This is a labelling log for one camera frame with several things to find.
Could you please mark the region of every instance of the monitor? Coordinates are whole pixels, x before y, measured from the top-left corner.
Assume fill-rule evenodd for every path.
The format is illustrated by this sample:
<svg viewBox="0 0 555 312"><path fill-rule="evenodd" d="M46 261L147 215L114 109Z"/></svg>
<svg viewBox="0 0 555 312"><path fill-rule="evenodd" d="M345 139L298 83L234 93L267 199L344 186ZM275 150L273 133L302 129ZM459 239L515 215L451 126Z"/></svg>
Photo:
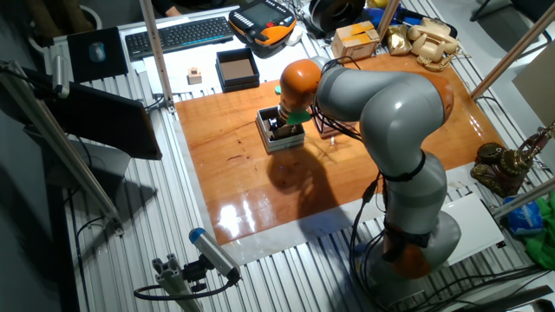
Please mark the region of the monitor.
<svg viewBox="0 0 555 312"><path fill-rule="evenodd" d="M51 88L51 75L23 70L34 84ZM66 133L118 148L133 158L162 158L150 118L138 101L73 82L66 99L44 101ZM25 125L31 124L19 107L0 103L0 109Z"/></svg>

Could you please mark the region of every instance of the robotic arm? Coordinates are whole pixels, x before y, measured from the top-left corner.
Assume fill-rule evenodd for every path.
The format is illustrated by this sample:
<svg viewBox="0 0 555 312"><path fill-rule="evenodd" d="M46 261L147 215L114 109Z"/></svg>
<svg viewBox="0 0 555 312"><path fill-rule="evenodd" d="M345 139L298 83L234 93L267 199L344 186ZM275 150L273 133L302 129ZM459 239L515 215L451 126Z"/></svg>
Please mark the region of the robotic arm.
<svg viewBox="0 0 555 312"><path fill-rule="evenodd" d="M291 116L316 96L325 116L360 121L362 141L385 180L387 211L384 240L369 255L360 255L368 262L359 268L368 269L358 273L373 284L428 275L448 259L460 239L456 221L441 211L447 194L445 170L433 154L421 150L424 139L453 110L451 86L435 75L343 67L322 73L321 68L302 60L285 69L280 116L291 124Z"/></svg>

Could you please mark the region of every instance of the white paper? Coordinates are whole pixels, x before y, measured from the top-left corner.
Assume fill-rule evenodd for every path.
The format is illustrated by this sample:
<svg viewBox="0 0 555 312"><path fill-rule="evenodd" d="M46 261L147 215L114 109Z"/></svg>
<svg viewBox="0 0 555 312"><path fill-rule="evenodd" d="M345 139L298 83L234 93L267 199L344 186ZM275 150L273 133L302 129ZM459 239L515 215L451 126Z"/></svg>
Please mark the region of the white paper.
<svg viewBox="0 0 555 312"><path fill-rule="evenodd" d="M183 94L220 87L218 72L216 70L216 53L233 49L242 49L245 45L234 38L233 41L210 44L193 49L185 49L164 54L167 75L173 94ZM276 55L267 59L255 56L255 63L260 73L260 82L279 79L285 67L290 63L304 58L305 52L302 44L285 47ZM153 94L162 94L162 85L158 77L158 70L153 56L144 59L147 68L148 80ZM188 69L196 67L200 70L202 83L190 85L187 80Z"/></svg>
<svg viewBox="0 0 555 312"><path fill-rule="evenodd" d="M147 70L145 63L142 60L132 62L131 65L133 65L133 68L135 68L135 71L137 72L137 74L140 74Z"/></svg>
<svg viewBox="0 0 555 312"><path fill-rule="evenodd" d="M453 217L460 227L460 241L445 266L458 263L505 239L477 194L459 198L441 209Z"/></svg>

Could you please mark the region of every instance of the small white box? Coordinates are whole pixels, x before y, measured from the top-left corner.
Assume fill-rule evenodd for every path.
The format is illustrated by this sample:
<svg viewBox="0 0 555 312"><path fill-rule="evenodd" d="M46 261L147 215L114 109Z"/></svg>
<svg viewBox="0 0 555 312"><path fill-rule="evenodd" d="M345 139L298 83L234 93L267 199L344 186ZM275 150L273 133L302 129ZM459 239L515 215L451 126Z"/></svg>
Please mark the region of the small white box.
<svg viewBox="0 0 555 312"><path fill-rule="evenodd" d="M189 84L197 84L202 82L202 75L198 68L189 68Z"/></svg>

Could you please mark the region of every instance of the decorative figurine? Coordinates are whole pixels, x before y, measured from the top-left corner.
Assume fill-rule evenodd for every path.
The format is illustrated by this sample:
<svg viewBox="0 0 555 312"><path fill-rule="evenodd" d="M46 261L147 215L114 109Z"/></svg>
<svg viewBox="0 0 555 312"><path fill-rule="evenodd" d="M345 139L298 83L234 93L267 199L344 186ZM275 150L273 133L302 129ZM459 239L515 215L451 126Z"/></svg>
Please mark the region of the decorative figurine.
<svg viewBox="0 0 555 312"><path fill-rule="evenodd" d="M517 150L507 150L498 143L480 146L470 176L501 198L516 195L532 168L534 157L554 132L555 122L549 127L539 127L538 133L524 141Z"/></svg>

